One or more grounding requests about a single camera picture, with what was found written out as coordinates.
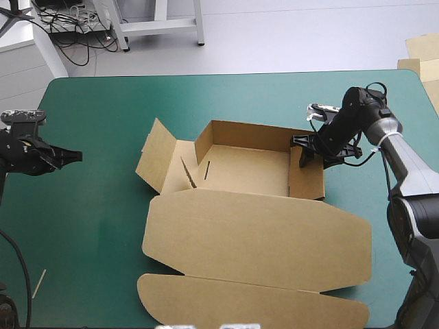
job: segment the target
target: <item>cardboard piece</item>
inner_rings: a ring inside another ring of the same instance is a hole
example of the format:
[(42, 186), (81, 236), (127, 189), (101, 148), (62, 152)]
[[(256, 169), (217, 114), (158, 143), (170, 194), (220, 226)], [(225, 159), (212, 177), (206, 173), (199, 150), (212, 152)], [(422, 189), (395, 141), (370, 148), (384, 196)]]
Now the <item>cardboard piece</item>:
[(290, 162), (291, 137), (310, 133), (268, 125), (211, 121), (195, 142), (189, 142), (176, 140), (156, 119), (136, 172), (160, 194), (197, 186), (322, 199), (322, 159), (316, 158), (306, 170), (298, 168), (298, 161)]
[(436, 112), (439, 114), (439, 80), (425, 82), (424, 88)]
[(405, 41), (410, 58), (420, 61), (439, 58), (439, 33), (425, 34)]
[(371, 275), (366, 220), (288, 197), (198, 188), (155, 197), (142, 249), (188, 276), (267, 287), (322, 292)]
[(411, 70), (420, 76), (420, 60), (419, 58), (404, 58), (398, 60), (398, 69)]
[(410, 59), (399, 60), (398, 69), (416, 72), (439, 114), (439, 34), (426, 34), (405, 41)]
[(137, 288), (155, 319), (197, 329), (229, 322), (262, 329), (362, 329), (368, 321), (366, 305), (308, 291), (154, 274), (141, 276)]

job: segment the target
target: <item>green table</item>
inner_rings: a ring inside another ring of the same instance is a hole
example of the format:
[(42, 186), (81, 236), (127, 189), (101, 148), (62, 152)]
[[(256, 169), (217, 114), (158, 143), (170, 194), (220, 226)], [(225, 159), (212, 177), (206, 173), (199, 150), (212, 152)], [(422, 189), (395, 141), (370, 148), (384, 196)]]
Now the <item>green table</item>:
[[(146, 327), (156, 322), (137, 295), (143, 273), (174, 273), (146, 257), (141, 242), (156, 193), (134, 169), (153, 120), (193, 140), (211, 119), (308, 129), (308, 103), (340, 105), (350, 86), (387, 85), (389, 104), (406, 140), (439, 170), (439, 120), (417, 76), (409, 71), (254, 75), (84, 77), (53, 81), (41, 102), (54, 145), (84, 152), (84, 162), (37, 178), (12, 174), (0, 227), (21, 246), (33, 287), (33, 326)], [(364, 153), (371, 146), (362, 142)], [(369, 326), (394, 321), (411, 280), (387, 225), (381, 159), (360, 169), (327, 169), (325, 202), (372, 224), (369, 283), (330, 292), (365, 302)], [(10, 246), (0, 239), (0, 278), (25, 319), (24, 281)]]

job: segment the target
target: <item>gray tile floor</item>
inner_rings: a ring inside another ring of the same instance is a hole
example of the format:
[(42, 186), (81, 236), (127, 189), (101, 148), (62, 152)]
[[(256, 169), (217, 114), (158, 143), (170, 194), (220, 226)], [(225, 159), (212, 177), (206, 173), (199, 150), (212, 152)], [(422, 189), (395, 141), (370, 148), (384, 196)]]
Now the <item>gray tile floor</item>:
[[(129, 21), (151, 17), (153, 0), (119, 0)], [(394, 69), (405, 39), (439, 32), (439, 1), (203, 0), (206, 45), (195, 34), (130, 39), (129, 53), (92, 51), (71, 76), (184, 75)], [(169, 0), (170, 18), (193, 12)], [(70, 49), (75, 60), (83, 48)]]

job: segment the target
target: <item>cardboard box flap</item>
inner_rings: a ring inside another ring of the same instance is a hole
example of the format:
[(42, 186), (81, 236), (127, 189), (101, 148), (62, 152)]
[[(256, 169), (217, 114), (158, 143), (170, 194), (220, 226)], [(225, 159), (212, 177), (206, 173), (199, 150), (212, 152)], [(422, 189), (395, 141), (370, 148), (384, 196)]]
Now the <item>cardboard box flap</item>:
[(155, 197), (143, 252), (199, 278), (307, 291), (365, 283), (370, 224), (323, 202), (196, 188)]
[(411, 70), (420, 76), (420, 60), (419, 58), (404, 58), (398, 60), (399, 70)]
[(198, 164), (212, 145), (289, 152), (293, 135), (310, 134), (307, 130), (257, 125), (232, 121), (211, 121), (195, 141)]
[(439, 79), (436, 81), (425, 82), (424, 88), (427, 91), (436, 112), (439, 114)]
[(439, 33), (425, 34), (405, 41), (410, 58), (435, 60), (439, 58)]
[(186, 276), (145, 274), (137, 282), (142, 304), (165, 325), (217, 329), (258, 323), (265, 329), (362, 329), (366, 305), (307, 291)]
[(143, 146), (136, 173), (159, 193), (165, 183), (176, 143), (176, 138), (156, 119)]

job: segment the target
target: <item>cardboard box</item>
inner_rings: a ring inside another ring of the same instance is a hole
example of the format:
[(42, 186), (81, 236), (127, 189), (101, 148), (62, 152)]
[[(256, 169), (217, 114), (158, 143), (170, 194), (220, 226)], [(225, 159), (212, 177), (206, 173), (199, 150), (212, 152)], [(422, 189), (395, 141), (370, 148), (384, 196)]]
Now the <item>cardboard box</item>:
[(212, 121), (188, 142), (154, 123), (137, 173), (161, 195), (142, 249), (184, 275), (139, 278), (151, 316), (199, 329), (366, 325), (366, 305), (320, 294), (369, 279), (371, 227), (312, 200), (324, 196), (322, 161), (302, 171), (289, 147), (307, 133)]
[(439, 114), (439, 34), (431, 33), (405, 41), (410, 59), (398, 61), (398, 69), (415, 72)]
[(323, 161), (298, 166), (293, 135), (307, 130), (211, 121), (195, 142), (177, 140), (156, 119), (136, 172), (160, 194), (189, 188), (324, 198)]

